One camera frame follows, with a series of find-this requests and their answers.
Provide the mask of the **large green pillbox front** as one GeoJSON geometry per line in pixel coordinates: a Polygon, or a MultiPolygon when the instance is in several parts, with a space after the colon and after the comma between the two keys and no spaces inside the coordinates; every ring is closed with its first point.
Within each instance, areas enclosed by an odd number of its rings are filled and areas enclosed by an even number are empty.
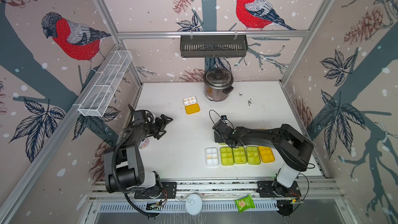
{"type": "Polygon", "coordinates": [[[244,147],[241,146],[238,148],[233,148],[232,151],[233,151],[233,158],[235,164],[247,163],[246,152],[244,147]]]}

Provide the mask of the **clear white pillbox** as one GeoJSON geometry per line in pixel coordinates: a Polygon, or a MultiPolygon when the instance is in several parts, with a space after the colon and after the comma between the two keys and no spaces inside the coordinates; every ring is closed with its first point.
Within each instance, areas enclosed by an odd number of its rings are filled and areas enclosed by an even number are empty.
{"type": "Polygon", "coordinates": [[[208,167],[217,167],[219,165],[218,149],[208,147],[205,149],[206,165],[208,167]]]}

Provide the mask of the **yellow pillbox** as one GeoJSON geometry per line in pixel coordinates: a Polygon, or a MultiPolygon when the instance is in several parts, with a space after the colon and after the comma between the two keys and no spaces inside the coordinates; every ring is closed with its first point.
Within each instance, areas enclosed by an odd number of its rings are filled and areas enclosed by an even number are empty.
{"type": "Polygon", "coordinates": [[[272,163],[275,161],[275,157],[271,148],[259,146],[258,150],[263,163],[272,163]]]}
{"type": "Polygon", "coordinates": [[[183,104],[187,115],[195,114],[200,111],[200,106],[195,96],[184,98],[183,104]]]}

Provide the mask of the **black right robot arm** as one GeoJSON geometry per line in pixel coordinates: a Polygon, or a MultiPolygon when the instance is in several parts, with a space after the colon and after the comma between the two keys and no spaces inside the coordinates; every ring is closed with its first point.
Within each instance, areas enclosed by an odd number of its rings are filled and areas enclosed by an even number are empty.
{"type": "Polygon", "coordinates": [[[276,185],[286,189],[293,185],[301,172],[307,170],[314,150],[313,143],[288,124],[264,130],[246,127],[233,129],[223,120],[219,120],[212,129],[217,143],[225,143],[234,148],[263,146],[276,149],[284,160],[276,177],[276,185]]]}

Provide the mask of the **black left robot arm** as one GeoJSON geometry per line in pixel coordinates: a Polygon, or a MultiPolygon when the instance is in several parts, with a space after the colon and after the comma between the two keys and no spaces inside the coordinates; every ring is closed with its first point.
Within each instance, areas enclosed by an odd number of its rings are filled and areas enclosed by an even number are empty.
{"type": "Polygon", "coordinates": [[[120,142],[106,149],[103,154],[105,186],[109,193],[129,194],[137,186],[159,187],[159,176],[156,172],[146,176],[140,145],[146,138],[159,140],[166,134],[165,127],[172,121],[173,118],[164,114],[154,118],[147,110],[131,113],[129,125],[120,142]]]}

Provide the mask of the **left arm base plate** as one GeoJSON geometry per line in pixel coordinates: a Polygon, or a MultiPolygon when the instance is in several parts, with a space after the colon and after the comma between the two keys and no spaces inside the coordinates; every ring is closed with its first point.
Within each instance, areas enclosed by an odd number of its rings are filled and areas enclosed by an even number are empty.
{"type": "Polygon", "coordinates": [[[137,189],[134,194],[134,199],[175,199],[177,192],[177,183],[172,181],[161,181],[151,188],[137,189]]]}

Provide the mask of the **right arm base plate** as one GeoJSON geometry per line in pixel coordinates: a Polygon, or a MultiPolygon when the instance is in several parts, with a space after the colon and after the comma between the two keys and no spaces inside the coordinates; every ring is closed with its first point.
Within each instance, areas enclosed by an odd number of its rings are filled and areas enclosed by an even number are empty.
{"type": "Polygon", "coordinates": [[[296,181],[290,188],[278,183],[277,180],[257,181],[257,193],[261,198],[301,198],[301,192],[296,181]]]}

